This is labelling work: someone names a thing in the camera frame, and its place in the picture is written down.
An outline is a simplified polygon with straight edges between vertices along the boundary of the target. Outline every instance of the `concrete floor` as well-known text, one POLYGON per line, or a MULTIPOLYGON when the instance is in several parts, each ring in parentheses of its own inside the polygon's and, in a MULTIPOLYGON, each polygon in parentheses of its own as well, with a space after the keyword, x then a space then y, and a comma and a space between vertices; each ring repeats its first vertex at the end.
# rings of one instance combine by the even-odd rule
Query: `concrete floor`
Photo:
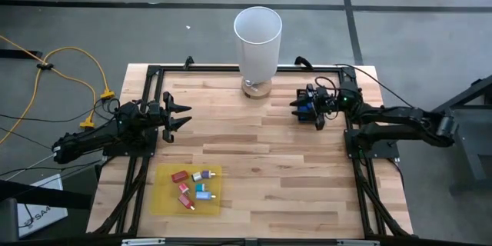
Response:
MULTIPOLYGON (((343 4, 343 0, 90 0, 187 3, 343 4)), ((485 6, 492 0, 352 0, 354 5, 485 6)), ((62 46, 91 52, 106 70, 109 85, 120 92, 130 62, 234 62, 232 22, 238 10, 36 8, 0 6, 0 34, 44 53, 62 46)), ((280 63, 303 55, 314 64, 354 64, 345 12, 279 11, 284 21, 280 63)), ((432 109, 464 90, 472 81, 491 74, 492 18, 467 13, 355 12, 365 65, 375 65, 379 79, 413 105, 432 109)), ((0 48, 11 46, 0 42, 0 48)), ((90 60, 76 52, 55 56, 52 62, 67 75, 103 89, 90 60)), ((0 113, 20 115, 32 93, 35 63, 2 60, 0 113)), ((386 105, 399 105, 384 93, 386 105)), ((70 118, 91 107, 90 92, 46 72, 29 117, 70 118)), ((13 121, 1 119, 0 127, 13 121)), ((20 134, 46 145, 78 121, 63 124, 23 122, 20 134)), ((415 234, 422 238, 492 244, 491 193, 451 197, 448 187, 464 170, 453 148, 424 143, 398 143, 406 196, 415 234)), ((28 166, 49 151, 11 136, 0 147, 0 172, 28 166)), ((95 155, 78 160, 86 163, 95 155)), ((44 166, 53 165, 46 162, 44 166)), ((48 171, 26 172, 15 180, 31 183, 48 171)))

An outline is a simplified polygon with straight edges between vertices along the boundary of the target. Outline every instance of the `yellow mat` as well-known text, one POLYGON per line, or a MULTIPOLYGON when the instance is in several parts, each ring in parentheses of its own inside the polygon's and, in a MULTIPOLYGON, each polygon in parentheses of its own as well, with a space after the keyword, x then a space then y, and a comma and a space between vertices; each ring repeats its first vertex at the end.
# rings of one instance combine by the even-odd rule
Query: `yellow mat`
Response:
POLYGON ((160 164, 155 171, 154 187, 150 212, 153 215, 219 215, 221 212, 222 167, 220 165, 170 165, 160 164), (180 183, 174 183, 171 175, 185 170, 190 178, 180 183), (198 182, 191 180, 195 172, 210 170, 215 173, 210 179, 198 182), (189 198, 194 202, 195 210, 189 210, 178 200, 181 192, 179 184, 186 183, 190 188, 189 198), (195 185, 205 184, 206 190, 215 195, 211 200, 196 200, 195 185))

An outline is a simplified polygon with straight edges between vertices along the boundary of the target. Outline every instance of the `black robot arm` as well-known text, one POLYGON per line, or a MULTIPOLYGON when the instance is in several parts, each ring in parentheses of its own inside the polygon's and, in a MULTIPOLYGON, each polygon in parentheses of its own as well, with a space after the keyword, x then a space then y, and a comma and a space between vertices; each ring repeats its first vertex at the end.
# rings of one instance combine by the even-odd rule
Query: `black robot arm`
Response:
POLYGON ((328 88, 307 85, 291 106, 304 121, 313 121, 316 129, 325 124, 325 115, 344 112, 349 119, 361 126, 353 137, 364 151, 369 151, 376 141, 384 139, 422 140, 437 147, 448 147, 454 143, 453 135, 457 124, 453 117, 444 113, 428 112, 413 107, 372 107, 364 103, 361 90, 353 82, 343 82, 334 94, 328 88), (379 125, 376 122, 389 123, 379 125))
POLYGON ((59 164, 66 164, 90 151, 116 145, 124 145, 129 151, 142 149, 150 139, 153 139, 146 135, 145 131, 160 126, 165 128, 162 132, 162 139, 168 143, 174 142, 171 132, 177 131, 191 117, 174 119, 171 113, 188 111, 191 108, 176 105, 169 92, 164 93, 163 99, 165 108, 162 108, 158 102, 151 101, 146 108, 140 109, 141 101, 131 101, 118 108, 114 112, 113 119, 101 127, 65 134, 52 146, 55 161, 59 164))

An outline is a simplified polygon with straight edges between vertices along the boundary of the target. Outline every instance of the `white cable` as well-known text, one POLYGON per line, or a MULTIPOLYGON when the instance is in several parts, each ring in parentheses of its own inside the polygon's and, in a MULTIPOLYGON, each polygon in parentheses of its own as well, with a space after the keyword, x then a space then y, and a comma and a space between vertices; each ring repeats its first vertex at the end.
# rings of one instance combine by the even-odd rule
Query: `white cable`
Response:
POLYGON ((5 180, 6 180, 6 181, 10 181, 10 180, 12 180, 15 176, 17 176, 17 175, 21 174, 22 172, 24 172, 24 171, 28 170, 29 168, 35 167, 36 165, 39 165, 39 164, 40 164, 40 163, 42 163, 43 161, 46 161, 46 160, 47 160, 47 159, 49 159, 49 158, 53 158, 54 156, 55 156, 55 154, 51 154, 51 155, 49 155, 48 157, 43 158, 42 160, 40 160, 40 161, 38 161, 38 162, 34 163, 33 165, 29 165, 26 169, 21 170, 21 171, 19 171, 19 172, 15 173, 15 174, 13 174, 12 176, 10 176, 10 177, 6 178, 5 180))

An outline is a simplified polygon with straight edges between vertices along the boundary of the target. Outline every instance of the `wooden table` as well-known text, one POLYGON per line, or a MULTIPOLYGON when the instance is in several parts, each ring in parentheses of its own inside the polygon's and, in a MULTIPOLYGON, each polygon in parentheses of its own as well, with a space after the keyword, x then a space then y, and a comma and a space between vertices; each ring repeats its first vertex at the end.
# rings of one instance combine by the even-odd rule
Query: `wooden table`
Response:
MULTIPOLYGON (((141 97, 147 66, 128 65, 121 103, 141 97)), ((374 67, 361 68, 377 77, 374 67)), ((138 235, 362 238, 354 170, 346 158, 342 135, 343 114, 316 131, 313 125, 299 124, 288 105, 295 99, 296 88, 314 84, 319 75, 338 83, 337 76, 330 73, 277 73, 271 96, 252 100, 241 92, 241 76, 236 72, 167 72, 163 91, 172 93, 177 104, 193 107, 176 117, 192 115, 193 119, 175 133, 174 144, 158 140, 138 235), (149 214, 155 168, 160 163, 221 165, 221 215, 149 214)), ((367 103, 383 104, 378 84, 360 72, 357 83, 367 103)), ((104 167, 88 231, 99 227, 118 203, 127 166, 128 158, 121 157, 104 167)), ((374 160, 374 167, 381 200, 402 228, 411 232, 400 175, 386 160, 374 160)), ((368 208, 375 230, 374 209, 371 204, 368 208)))

